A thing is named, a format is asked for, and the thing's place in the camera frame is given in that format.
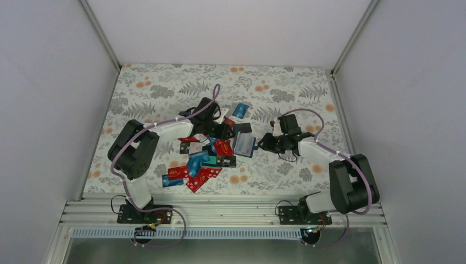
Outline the dark blue card holder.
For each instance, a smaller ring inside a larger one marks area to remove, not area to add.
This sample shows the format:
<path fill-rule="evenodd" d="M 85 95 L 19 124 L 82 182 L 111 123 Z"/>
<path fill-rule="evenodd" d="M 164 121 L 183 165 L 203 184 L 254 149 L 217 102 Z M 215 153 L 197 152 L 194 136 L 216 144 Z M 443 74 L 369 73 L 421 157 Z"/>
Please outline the dark blue card holder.
<path fill-rule="evenodd" d="M 233 142 L 233 152 L 237 156 L 252 158 L 256 146 L 256 137 L 252 133 L 237 132 Z"/>

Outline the dark grey LOGO card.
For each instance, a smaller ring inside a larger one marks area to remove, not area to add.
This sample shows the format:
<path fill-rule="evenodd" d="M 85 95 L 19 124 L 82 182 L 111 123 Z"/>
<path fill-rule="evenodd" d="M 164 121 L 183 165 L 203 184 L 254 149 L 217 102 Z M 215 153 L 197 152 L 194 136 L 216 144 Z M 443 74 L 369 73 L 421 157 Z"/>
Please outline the dark grey LOGO card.
<path fill-rule="evenodd" d="M 186 155 L 186 154 L 189 154 L 189 152 L 190 152 L 190 142 L 181 142 L 179 153 Z"/>

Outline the blue card front bottom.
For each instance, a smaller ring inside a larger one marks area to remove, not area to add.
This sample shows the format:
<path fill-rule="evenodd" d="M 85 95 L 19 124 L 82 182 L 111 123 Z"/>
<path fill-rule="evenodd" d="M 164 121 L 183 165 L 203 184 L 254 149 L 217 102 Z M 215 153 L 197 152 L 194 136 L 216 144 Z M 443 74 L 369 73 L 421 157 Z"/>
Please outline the blue card front bottom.
<path fill-rule="evenodd" d="M 183 184 L 184 184 L 183 179 L 169 179 L 168 175 L 162 175 L 162 187 L 163 188 L 168 188 L 171 186 L 179 186 Z"/>

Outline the aluminium mounting rail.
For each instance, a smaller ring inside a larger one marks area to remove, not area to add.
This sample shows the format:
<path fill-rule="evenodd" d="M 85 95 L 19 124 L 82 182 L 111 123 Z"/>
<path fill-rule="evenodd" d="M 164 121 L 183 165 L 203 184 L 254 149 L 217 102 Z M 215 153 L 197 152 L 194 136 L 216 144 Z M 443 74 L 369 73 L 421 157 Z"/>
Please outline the aluminium mounting rail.
<path fill-rule="evenodd" d="M 155 204 L 172 205 L 185 217 L 188 227 L 259 228 L 280 227 L 274 208 L 277 203 L 296 203 L 297 195 L 197 195 L 154 194 Z M 68 201 L 61 226 L 116 226 L 112 210 L 124 204 L 122 197 L 88 193 L 79 201 Z"/>

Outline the aluminium corner frame post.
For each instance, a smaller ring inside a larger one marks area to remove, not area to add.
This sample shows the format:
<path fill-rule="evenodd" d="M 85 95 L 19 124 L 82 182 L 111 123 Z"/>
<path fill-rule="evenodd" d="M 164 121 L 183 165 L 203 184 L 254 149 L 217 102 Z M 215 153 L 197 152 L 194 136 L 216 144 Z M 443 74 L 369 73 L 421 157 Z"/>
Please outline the aluminium corner frame post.
<path fill-rule="evenodd" d="M 82 6 L 85 14 L 87 15 L 95 33 L 97 34 L 97 37 L 99 38 L 99 41 L 101 42 L 103 48 L 105 49 L 105 52 L 107 56 L 109 57 L 110 61 L 112 62 L 112 65 L 114 68 L 119 72 L 121 70 L 121 64 L 118 61 L 115 52 L 112 49 L 112 46 L 106 37 L 103 28 L 101 27 L 94 11 L 91 8 L 91 5 L 89 4 L 89 1 L 87 0 L 78 0 L 80 5 Z"/>

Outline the red VIP card gold text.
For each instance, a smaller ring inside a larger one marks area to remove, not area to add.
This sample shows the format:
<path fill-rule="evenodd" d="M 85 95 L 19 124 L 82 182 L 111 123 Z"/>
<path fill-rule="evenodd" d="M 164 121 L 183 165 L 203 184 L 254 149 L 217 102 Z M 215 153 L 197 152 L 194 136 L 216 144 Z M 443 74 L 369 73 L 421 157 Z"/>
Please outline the red VIP card gold text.
<path fill-rule="evenodd" d="M 215 152 L 218 156 L 233 156 L 234 152 L 230 146 L 230 140 L 216 140 L 213 142 Z"/>

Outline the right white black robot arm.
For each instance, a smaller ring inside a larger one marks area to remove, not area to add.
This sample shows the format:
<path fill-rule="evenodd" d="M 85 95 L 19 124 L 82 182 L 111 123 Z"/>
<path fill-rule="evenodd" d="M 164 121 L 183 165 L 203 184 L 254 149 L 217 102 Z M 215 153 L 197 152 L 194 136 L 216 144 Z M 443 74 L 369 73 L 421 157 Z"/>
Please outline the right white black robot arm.
<path fill-rule="evenodd" d="M 328 211 L 363 215 L 379 202 L 380 193 L 366 156 L 350 156 L 324 145 L 317 135 L 301 130 L 294 114 L 278 117 L 270 125 L 273 131 L 259 141 L 260 149 L 279 155 L 290 151 L 326 168 L 329 174 L 329 190 L 300 199 L 297 215 L 301 222 L 311 224 L 319 213 Z"/>

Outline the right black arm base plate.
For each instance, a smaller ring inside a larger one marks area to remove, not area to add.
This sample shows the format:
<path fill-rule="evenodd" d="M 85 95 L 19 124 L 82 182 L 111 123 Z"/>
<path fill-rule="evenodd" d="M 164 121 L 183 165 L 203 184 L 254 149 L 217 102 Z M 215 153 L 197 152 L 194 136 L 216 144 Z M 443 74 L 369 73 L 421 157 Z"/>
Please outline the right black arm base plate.
<path fill-rule="evenodd" d="M 310 213 L 302 211 L 298 206 L 279 206 L 277 209 L 279 222 L 281 225 L 289 226 L 322 226 L 332 224 L 331 216 L 327 212 Z"/>

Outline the red VIP card front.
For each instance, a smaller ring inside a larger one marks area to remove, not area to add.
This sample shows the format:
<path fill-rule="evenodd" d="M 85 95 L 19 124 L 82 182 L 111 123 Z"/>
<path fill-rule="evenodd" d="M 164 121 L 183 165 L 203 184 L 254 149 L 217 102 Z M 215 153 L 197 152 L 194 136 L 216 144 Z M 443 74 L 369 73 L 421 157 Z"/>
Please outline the red VIP card front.
<path fill-rule="evenodd" d="M 216 178 L 222 171 L 221 168 L 201 167 L 195 177 L 189 177 L 186 186 L 195 193 L 198 191 L 210 178 Z"/>

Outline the light blue card far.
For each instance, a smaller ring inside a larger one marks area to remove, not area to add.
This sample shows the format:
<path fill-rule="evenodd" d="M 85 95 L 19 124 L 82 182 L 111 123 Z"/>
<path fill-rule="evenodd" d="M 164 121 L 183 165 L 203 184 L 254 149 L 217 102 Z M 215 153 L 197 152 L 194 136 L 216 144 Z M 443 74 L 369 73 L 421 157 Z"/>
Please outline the light blue card far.
<path fill-rule="evenodd" d="M 249 106 L 247 104 L 244 104 L 242 102 L 238 103 L 236 108 L 233 111 L 233 116 L 236 118 L 243 119 L 249 109 Z"/>

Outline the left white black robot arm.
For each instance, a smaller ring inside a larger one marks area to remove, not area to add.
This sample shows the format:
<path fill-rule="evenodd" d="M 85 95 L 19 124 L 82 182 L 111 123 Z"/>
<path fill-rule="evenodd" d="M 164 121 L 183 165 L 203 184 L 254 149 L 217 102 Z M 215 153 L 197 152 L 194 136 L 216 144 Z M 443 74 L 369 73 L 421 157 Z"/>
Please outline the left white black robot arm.
<path fill-rule="evenodd" d="M 126 200 L 132 206 L 131 215 L 140 223 L 153 215 L 152 195 L 145 173 L 151 165 L 157 145 L 197 134 L 227 140 L 233 137 L 233 128 L 224 122 L 224 112 L 207 97 L 197 107 L 182 111 L 173 119 L 144 125 L 128 121 L 108 151 L 110 171 L 123 180 Z"/>

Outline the red card left pile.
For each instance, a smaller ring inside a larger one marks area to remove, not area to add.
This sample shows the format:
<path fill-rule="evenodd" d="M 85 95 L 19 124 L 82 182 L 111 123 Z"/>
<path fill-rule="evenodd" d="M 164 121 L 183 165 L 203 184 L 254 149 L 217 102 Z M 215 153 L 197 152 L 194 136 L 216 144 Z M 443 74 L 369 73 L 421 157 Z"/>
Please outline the red card left pile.
<path fill-rule="evenodd" d="M 169 180 L 183 180 L 185 178 L 188 178 L 188 166 L 169 168 L 167 176 Z"/>

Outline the blue card left pile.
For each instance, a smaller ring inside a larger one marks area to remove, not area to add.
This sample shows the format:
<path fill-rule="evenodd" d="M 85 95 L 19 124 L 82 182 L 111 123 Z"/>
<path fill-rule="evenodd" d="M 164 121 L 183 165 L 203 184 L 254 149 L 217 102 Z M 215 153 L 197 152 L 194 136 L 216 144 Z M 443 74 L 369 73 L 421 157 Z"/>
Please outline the blue card left pile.
<path fill-rule="evenodd" d="M 188 176 L 195 178 L 201 169 L 203 163 L 210 161 L 210 156 L 207 150 L 191 153 L 188 155 Z"/>

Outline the white blossom card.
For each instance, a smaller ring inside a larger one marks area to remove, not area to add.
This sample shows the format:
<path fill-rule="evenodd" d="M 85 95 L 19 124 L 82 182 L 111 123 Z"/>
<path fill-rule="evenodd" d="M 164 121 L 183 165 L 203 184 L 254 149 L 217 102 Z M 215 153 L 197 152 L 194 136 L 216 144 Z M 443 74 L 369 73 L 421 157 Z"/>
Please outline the white blossom card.
<path fill-rule="evenodd" d="M 204 144 L 201 142 L 190 142 L 189 154 L 197 153 L 202 151 Z"/>

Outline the right aluminium frame post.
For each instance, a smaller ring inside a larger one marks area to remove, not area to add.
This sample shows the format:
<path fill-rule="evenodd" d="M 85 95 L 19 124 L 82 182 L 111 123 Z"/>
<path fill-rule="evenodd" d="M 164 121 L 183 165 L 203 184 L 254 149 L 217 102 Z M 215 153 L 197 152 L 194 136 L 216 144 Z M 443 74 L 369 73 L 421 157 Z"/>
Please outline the right aluminium frame post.
<path fill-rule="evenodd" d="M 346 45 L 344 46 L 340 56 L 338 57 L 334 67 L 330 71 L 331 76 L 334 78 L 336 74 L 339 72 L 340 68 L 342 67 L 346 57 L 350 53 L 352 47 L 354 46 L 355 42 L 357 41 L 358 37 L 364 30 L 366 24 L 368 23 L 370 17 L 372 16 L 373 12 L 376 10 L 380 3 L 380 0 L 371 0 L 365 9 L 362 17 L 360 18 L 357 26 L 353 30 L 350 38 L 348 39 Z"/>

